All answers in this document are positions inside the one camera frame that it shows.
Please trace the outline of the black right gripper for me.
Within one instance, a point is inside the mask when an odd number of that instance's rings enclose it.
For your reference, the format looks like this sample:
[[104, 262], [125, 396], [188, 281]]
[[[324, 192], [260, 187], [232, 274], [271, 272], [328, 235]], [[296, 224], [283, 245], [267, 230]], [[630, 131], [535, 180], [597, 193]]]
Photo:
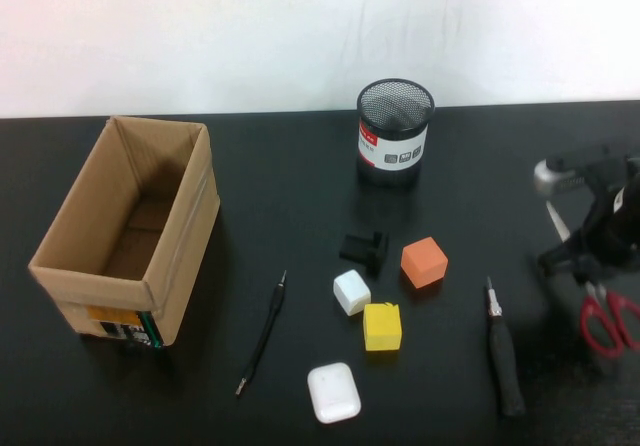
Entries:
[[576, 170], [594, 196], [579, 239], [540, 254], [546, 277], [574, 274], [579, 285], [596, 285], [610, 274], [639, 270], [639, 160], [582, 160]]

